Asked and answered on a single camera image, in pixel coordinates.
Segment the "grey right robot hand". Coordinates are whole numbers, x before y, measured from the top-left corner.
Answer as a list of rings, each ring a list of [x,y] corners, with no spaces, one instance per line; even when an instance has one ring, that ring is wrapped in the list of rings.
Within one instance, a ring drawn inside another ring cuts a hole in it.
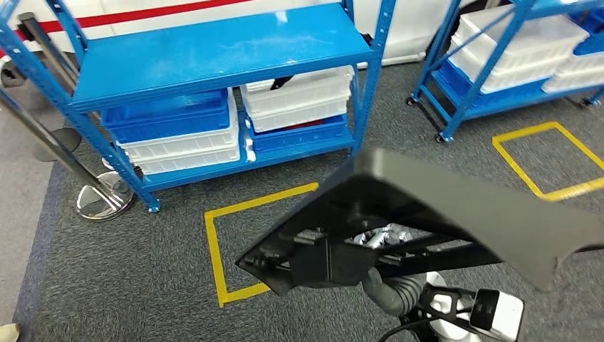
[[[410,228],[396,223],[363,232],[353,238],[353,243],[379,249],[399,245],[411,240]],[[377,269],[371,268],[361,284],[365,294],[385,313],[391,316],[408,314],[420,300],[427,283],[427,275],[411,274],[385,278]]]

